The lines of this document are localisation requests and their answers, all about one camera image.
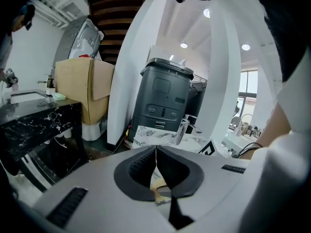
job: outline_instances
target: stair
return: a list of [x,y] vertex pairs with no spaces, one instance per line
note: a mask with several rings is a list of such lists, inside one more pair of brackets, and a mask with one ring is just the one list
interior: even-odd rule
[[127,31],[144,1],[88,0],[90,19],[104,33],[99,47],[103,61],[116,64]]

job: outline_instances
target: ceiling light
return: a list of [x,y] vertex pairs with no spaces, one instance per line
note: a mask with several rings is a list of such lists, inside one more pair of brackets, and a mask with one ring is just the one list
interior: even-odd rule
[[207,18],[210,18],[209,9],[205,9],[205,10],[203,11],[203,14],[204,14]]
[[249,51],[251,49],[251,47],[248,44],[244,44],[242,46],[242,49],[245,50],[245,51]]
[[186,49],[186,48],[188,47],[187,43],[182,43],[182,44],[180,44],[180,46],[181,46],[182,48],[184,48],[184,49]]

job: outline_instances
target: dark gray trash bin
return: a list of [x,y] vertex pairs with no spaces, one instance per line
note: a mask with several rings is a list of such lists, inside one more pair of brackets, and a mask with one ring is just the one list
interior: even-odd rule
[[153,58],[140,74],[142,79],[128,139],[133,141],[139,125],[176,132],[185,114],[193,71]]

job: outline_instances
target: white ceiling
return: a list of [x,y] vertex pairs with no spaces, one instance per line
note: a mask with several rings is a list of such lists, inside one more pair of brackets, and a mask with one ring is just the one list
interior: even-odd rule
[[[211,54],[211,30],[210,19],[203,15],[203,11],[211,2],[187,0],[179,4],[175,0],[167,0],[165,12],[162,18],[159,35],[172,38],[178,42],[186,42],[188,47],[202,55],[209,65]],[[257,9],[262,10],[259,2],[253,0]],[[243,44],[251,46],[250,35],[239,19],[234,18],[240,47]],[[252,48],[244,51],[241,48],[242,69],[256,68],[258,57]]]

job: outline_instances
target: floor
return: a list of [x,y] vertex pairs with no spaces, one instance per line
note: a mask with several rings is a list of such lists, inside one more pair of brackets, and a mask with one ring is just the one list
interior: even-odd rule
[[[55,140],[52,140],[40,153],[37,155],[44,160],[49,169],[60,178],[66,176],[68,172],[68,165],[73,165],[76,161],[74,156],[75,141],[73,139],[57,138],[58,143],[67,146],[64,151],[63,146],[60,146]],[[111,154],[117,154],[120,152],[127,151],[128,148],[121,142],[115,152],[111,152],[107,149],[107,134],[104,133],[98,140],[93,142],[84,141],[86,152],[89,156],[90,161],[105,158]],[[33,206],[35,202],[41,197],[42,192],[39,191],[23,174],[12,176],[7,173],[10,184],[18,192],[18,197],[21,201],[29,206]]]

